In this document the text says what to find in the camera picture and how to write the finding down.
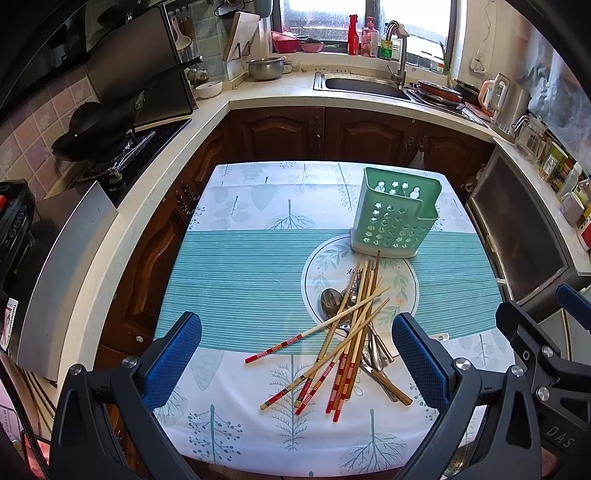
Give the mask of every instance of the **wooden cabinet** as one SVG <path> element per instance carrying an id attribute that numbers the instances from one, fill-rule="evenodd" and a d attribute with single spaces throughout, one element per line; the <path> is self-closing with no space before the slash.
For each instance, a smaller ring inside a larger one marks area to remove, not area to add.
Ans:
<path id="1" fill-rule="evenodd" d="M 182 188 L 189 185 L 190 189 L 201 196 L 213 169 L 235 161 L 230 120 L 226 117 L 191 156 L 177 180 Z"/>
<path id="2" fill-rule="evenodd" d="M 230 112 L 238 161 L 321 160 L 324 108 L 253 108 Z"/>
<path id="3" fill-rule="evenodd" d="M 154 332 L 168 279 L 187 229 L 173 183 L 135 247 L 105 320 L 100 344 L 107 351 L 141 355 Z"/>
<path id="4" fill-rule="evenodd" d="M 426 122 L 421 123 L 418 142 L 424 147 L 425 170 L 444 174 L 462 201 L 467 196 L 466 180 L 488 162 L 494 150 L 484 140 Z"/>
<path id="5" fill-rule="evenodd" d="M 387 113 L 327 108 L 324 158 L 380 165 L 408 165 L 419 122 Z"/>

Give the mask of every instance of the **white bowl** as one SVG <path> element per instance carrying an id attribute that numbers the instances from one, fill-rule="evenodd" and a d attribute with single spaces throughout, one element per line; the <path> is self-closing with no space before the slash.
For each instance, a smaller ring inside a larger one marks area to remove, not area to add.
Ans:
<path id="1" fill-rule="evenodd" d="M 222 82 L 208 82 L 195 87 L 195 96 L 199 98 L 211 98 L 222 93 Z"/>

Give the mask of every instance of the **kitchen sink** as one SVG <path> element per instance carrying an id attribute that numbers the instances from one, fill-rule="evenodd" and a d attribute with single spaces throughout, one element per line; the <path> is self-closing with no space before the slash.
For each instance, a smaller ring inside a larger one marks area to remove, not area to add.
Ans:
<path id="1" fill-rule="evenodd" d="M 412 101 L 406 92 L 400 89 L 394 82 L 343 73 L 317 72 L 314 78 L 314 90 L 369 93 L 370 95 Z"/>
<path id="2" fill-rule="evenodd" d="M 377 95 L 380 97 L 396 98 L 406 102 L 428 106 L 429 108 L 461 117 L 487 128 L 487 126 L 467 108 L 453 109 L 436 104 L 432 101 L 430 102 L 418 95 L 414 86 L 411 85 L 400 88 L 396 83 L 391 82 L 390 80 L 363 77 L 361 75 L 351 75 L 348 73 L 316 72 L 314 77 L 314 90 L 367 93 L 369 95 Z"/>

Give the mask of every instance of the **green utensil holder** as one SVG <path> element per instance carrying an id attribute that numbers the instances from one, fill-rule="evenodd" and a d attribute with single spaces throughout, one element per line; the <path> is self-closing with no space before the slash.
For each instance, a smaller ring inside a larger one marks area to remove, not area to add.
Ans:
<path id="1" fill-rule="evenodd" d="M 366 167 L 359 194 L 351 248 L 365 255 L 409 258 L 439 218 L 436 179 Z"/>

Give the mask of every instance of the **plate with leaf pattern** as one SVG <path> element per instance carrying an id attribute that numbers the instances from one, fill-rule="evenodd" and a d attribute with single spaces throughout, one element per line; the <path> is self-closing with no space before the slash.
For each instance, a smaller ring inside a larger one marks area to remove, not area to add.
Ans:
<path id="1" fill-rule="evenodd" d="M 342 291 L 349 284 L 357 262 L 375 257 L 351 250 L 349 234 L 339 235 L 320 245 L 308 258 L 301 276 L 301 295 L 308 313 L 316 323 L 326 320 L 320 307 L 320 294 L 326 288 Z M 374 327 L 387 345 L 392 345 L 392 320 L 400 312 L 415 314 L 418 306 L 418 280 L 410 263 L 404 258 L 381 258 L 381 287 L 389 286 L 383 299 L 390 301 L 374 320 Z"/>

